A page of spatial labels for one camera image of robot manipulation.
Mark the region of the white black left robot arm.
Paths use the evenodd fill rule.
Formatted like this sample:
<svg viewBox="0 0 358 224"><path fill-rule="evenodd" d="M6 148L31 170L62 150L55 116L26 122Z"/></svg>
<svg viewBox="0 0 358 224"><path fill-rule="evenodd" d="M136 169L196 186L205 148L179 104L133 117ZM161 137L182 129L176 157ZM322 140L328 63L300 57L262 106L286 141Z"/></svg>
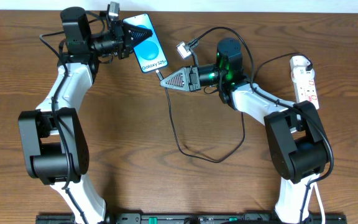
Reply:
<svg viewBox="0 0 358 224"><path fill-rule="evenodd" d="M119 4L111 2L98 14L82 7L60 13L63 40L53 49L57 79L36 109L19 115L28 175L56 190L71 209L69 215L38 215L37 223L116 222L89 178L90 154L78 111L99 66L128 58L152 35L120 20L119 12Z"/></svg>

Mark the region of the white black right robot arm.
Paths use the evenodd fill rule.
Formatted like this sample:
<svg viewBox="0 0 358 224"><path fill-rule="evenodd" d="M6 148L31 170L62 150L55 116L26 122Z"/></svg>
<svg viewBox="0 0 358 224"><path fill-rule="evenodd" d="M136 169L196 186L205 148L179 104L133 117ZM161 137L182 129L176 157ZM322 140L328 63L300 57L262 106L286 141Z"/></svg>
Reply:
<svg viewBox="0 0 358 224"><path fill-rule="evenodd" d="M331 172L333 151L318 114L312 61L289 54L294 102L276 97L254 81L258 68L246 75L242 64L241 38L225 38L217 46L216 63L182 67L167 77L159 76L166 90L199 91L215 86L224 104L248 114L265 127L273 165L281 177L280 195L274 212L282 223L303 223L316 184Z"/></svg>

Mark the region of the blue Samsung Galaxy smartphone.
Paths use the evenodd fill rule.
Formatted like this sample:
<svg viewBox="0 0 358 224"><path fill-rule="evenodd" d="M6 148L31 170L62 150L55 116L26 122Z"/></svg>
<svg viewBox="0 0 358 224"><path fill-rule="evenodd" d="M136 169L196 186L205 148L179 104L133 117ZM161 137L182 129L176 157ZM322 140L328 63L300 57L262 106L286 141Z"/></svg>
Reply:
<svg viewBox="0 0 358 224"><path fill-rule="evenodd" d="M143 73L148 73L166 67L168 61L149 15L140 14L134 17L128 17L124 19L124 22L152 31L151 37L134 47L134 53L137 57L141 71Z"/></svg>

